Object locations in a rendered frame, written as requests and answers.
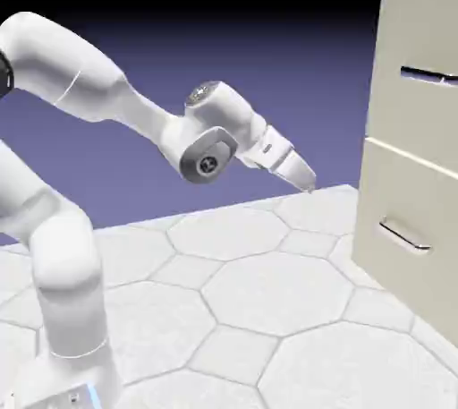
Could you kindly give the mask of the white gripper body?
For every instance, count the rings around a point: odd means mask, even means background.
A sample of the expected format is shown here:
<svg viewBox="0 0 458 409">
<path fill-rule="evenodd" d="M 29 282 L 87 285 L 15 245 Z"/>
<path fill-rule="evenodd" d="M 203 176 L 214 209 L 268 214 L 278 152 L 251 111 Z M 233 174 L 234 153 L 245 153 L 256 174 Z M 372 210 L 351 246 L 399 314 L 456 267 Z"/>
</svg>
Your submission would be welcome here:
<svg viewBox="0 0 458 409">
<path fill-rule="evenodd" d="M 299 191 L 313 192 L 315 190 L 316 173 L 294 149 L 285 156 L 272 173 Z"/>
</svg>

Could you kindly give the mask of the beige painted cabinet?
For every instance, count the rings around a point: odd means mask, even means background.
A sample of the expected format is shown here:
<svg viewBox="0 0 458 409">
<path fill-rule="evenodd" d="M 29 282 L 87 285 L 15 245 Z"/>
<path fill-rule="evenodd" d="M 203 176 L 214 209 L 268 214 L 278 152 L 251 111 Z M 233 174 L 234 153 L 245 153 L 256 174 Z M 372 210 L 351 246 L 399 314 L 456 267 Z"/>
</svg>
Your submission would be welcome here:
<svg viewBox="0 0 458 409">
<path fill-rule="evenodd" d="M 458 346 L 458 0 L 381 0 L 353 260 Z"/>
</svg>

